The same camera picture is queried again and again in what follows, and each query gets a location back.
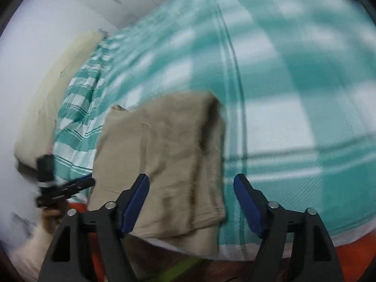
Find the yellow pillow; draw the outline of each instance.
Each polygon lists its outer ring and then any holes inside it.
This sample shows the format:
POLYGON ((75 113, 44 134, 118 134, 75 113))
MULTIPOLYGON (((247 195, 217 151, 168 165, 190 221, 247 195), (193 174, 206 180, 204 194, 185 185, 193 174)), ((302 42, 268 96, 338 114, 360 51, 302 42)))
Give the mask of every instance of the yellow pillow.
POLYGON ((103 33, 85 32, 70 44, 42 80, 15 145, 14 156, 22 164, 36 169, 36 158, 48 153, 52 147, 53 131, 65 91, 103 37, 103 33))

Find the brown fabric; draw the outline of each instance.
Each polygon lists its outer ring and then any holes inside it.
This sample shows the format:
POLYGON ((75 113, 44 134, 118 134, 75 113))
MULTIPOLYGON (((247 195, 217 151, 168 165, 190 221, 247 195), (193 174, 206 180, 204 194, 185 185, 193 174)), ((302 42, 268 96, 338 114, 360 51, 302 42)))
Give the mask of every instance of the brown fabric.
POLYGON ((97 184, 89 209, 115 200, 145 173, 150 191, 132 235, 180 236, 167 241, 191 253, 215 253, 218 223, 225 217, 223 131, 219 103, 211 93, 171 94, 132 112, 114 107, 98 141, 93 167, 97 184), (206 227, 208 231, 194 232, 206 227), (215 239, 200 241, 200 234, 215 239))

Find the orange fabric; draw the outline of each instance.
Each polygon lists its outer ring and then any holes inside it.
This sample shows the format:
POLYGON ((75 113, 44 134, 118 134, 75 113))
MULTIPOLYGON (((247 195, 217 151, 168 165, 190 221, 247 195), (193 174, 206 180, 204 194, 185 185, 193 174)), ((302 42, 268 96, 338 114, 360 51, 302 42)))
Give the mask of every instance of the orange fabric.
POLYGON ((376 231, 335 248, 346 282, 356 282, 376 255, 376 231))
MULTIPOLYGON (((76 209, 78 212, 86 212, 88 208, 83 203, 70 203, 69 206, 72 209, 76 209)), ((98 282, 104 282, 105 280, 105 269, 102 265, 102 258, 99 251, 98 236, 96 233, 89 234, 90 246, 91 246, 91 257, 93 260, 95 275, 97 276, 98 282)))

